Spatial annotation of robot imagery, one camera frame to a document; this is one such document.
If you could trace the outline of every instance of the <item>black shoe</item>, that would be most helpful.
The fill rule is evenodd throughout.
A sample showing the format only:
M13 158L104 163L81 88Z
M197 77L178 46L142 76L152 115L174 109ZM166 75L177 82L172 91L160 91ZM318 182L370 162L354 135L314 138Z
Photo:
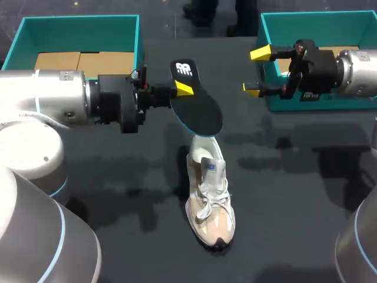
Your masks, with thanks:
M251 29L243 29L238 25L229 25L226 29L226 37L256 37L257 33Z
M183 5L183 15L186 19L191 20L196 27L209 27L213 23L213 17L201 17L196 15L191 7L191 4Z

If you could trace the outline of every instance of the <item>beige sneaker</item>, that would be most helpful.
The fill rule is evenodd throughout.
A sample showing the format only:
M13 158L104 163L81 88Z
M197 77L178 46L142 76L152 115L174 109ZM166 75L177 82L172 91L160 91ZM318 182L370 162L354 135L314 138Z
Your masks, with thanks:
M190 197L186 214L193 231L207 246L225 248L236 220L230 205L225 161L214 137L194 136L187 155Z

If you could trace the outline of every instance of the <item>shoelace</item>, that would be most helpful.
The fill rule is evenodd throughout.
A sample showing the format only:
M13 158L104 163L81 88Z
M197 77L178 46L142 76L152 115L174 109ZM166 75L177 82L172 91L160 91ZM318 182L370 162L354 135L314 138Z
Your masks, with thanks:
M212 207L216 205L225 209L225 211L229 215L230 220L232 221L233 227L235 227L232 212L229 211L229 209L225 205L226 201L230 199L230 194L228 192L227 179L225 179L225 186L216 187L216 192L218 192L219 195L217 196L210 195L209 194L210 189L211 189L211 186L207 184L201 184L199 186L199 191L203 195L203 202L206 204L206 206L202 210L198 211L198 213L196 214L197 219L201 221L207 219L212 213Z

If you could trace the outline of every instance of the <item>dark table surface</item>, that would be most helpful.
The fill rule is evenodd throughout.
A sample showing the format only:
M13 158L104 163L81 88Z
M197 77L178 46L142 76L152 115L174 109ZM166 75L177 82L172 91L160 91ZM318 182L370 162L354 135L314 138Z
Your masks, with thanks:
M225 252L204 250L187 221L192 135L171 110L150 110L138 134L116 124L62 133L71 188L104 252L101 282L338 282L336 237L377 179L375 113L269 113L242 92L257 80L254 43L144 43L150 83L169 79L171 60L192 58L223 110L217 139L237 220Z

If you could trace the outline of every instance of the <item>black insole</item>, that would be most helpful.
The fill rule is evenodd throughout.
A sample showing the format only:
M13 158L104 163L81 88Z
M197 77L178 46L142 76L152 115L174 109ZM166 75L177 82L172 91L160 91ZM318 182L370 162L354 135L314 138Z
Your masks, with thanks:
M174 81L193 89L193 95L171 99L171 107L180 121L199 136L215 136L223 127L223 114L218 103L200 84L199 73L191 59L180 59L170 64Z
M171 99L171 107L180 121L199 136L215 136L223 127L223 114L208 94Z

